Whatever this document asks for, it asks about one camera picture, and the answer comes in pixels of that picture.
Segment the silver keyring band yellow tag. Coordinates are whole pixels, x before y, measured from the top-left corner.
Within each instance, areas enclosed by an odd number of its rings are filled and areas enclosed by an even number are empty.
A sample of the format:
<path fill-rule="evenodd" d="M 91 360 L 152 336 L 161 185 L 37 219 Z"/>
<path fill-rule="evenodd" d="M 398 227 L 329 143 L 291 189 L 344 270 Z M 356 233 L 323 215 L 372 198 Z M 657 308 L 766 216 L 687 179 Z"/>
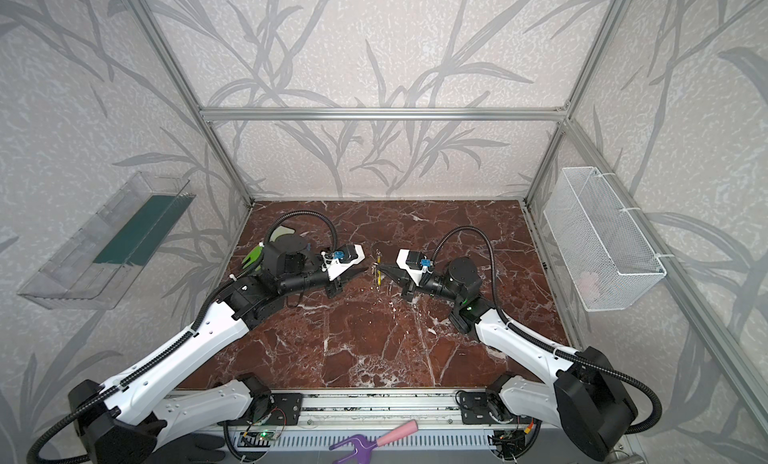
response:
<path fill-rule="evenodd" d="M 379 269 L 379 265 L 381 263 L 381 254 L 379 252 L 376 252 L 376 258 L 375 258 L 375 266 L 374 266 L 374 277 L 376 281 L 376 286 L 379 287 L 382 284 L 383 280 L 383 274 L 381 273 Z"/>

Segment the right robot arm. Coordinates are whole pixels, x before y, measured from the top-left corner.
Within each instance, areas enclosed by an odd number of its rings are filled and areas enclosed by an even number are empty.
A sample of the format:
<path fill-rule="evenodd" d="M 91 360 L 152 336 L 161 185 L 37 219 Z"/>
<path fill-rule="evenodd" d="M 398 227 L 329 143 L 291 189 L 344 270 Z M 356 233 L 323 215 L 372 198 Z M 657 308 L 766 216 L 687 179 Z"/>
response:
<path fill-rule="evenodd" d="M 560 346 L 517 326 L 482 295 L 482 279 L 470 258 L 457 258 L 437 274 L 424 254 L 402 250 L 396 263 L 377 269 L 401 287 L 405 299 L 420 292 L 451 302 L 449 318 L 460 333 L 535 375 L 533 381 L 499 378 L 489 386 L 500 420 L 522 415 L 557 426 L 583 454 L 603 461 L 636 419 L 634 402 L 601 352 Z"/>

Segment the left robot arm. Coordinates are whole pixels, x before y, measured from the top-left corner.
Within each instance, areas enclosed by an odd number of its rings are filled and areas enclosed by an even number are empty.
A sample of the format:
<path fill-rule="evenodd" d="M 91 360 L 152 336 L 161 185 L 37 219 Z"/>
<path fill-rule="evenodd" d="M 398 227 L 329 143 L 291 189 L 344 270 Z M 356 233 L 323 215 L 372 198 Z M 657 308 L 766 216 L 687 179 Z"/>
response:
<path fill-rule="evenodd" d="M 92 463 L 142 463 L 163 445 L 209 425 L 263 415 L 268 388 L 255 376 L 235 378 L 180 398 L 170 392 L 221 349 L 279 311 L 287 296 L 324 289 L 333 297 L 362 272 L 359 244 L 315 253 L 306 239 L 285 234 L 262 248 L 250 273 L 226 284 L 200 316 L 163 346 L 98 384 L 86 380 L 69 394 L 72 408 L 103 401 L 75 420 Z"/>

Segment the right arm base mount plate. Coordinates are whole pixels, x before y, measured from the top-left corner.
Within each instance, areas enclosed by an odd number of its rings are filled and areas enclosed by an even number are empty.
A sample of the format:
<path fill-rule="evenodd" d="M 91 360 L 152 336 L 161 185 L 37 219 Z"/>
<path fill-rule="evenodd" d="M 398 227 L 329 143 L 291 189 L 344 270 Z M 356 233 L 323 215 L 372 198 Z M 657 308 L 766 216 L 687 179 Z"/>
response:
<path fill-rule="evenodd" d="M 458 390 L 454 400 L 463 424 L 507 424 L 515 420 L 501 398 L 492 392 Z"/>

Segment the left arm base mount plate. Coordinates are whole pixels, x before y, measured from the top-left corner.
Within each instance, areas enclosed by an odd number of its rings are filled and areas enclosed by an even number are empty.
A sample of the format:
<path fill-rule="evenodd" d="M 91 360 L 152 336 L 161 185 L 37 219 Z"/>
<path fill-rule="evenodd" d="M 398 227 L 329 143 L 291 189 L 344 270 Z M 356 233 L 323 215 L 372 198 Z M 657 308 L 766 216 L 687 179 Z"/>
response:
<path fill-rule="evenodd" d="M 256 397 L 244 418 L 257 425 L 296 426 L 302 410 L 303 394 L 277 392 Z"/>

